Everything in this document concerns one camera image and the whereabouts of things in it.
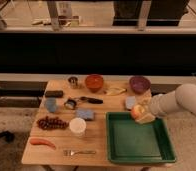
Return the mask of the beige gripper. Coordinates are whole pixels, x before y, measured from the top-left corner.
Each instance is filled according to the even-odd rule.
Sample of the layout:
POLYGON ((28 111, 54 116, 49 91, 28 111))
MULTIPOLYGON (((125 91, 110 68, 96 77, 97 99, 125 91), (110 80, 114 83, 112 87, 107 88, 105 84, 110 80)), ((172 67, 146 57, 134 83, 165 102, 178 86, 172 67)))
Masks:
POLYGON ((136 121, 140 124, 150 123, 156 119, 156 117, 150 112, 147 105, 140 105, 138 107, 140 115, 136 121))

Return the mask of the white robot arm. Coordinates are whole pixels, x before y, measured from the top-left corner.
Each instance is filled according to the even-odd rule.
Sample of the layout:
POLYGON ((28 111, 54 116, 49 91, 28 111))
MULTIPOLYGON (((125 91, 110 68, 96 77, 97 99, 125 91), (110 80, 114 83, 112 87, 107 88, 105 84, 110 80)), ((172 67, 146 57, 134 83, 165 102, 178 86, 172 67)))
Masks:
POLYGON ((136 122, 149 123, 181 111, 189 111, 196 116, 196 84, 182 84, 172 92, 153 96, 136 122))

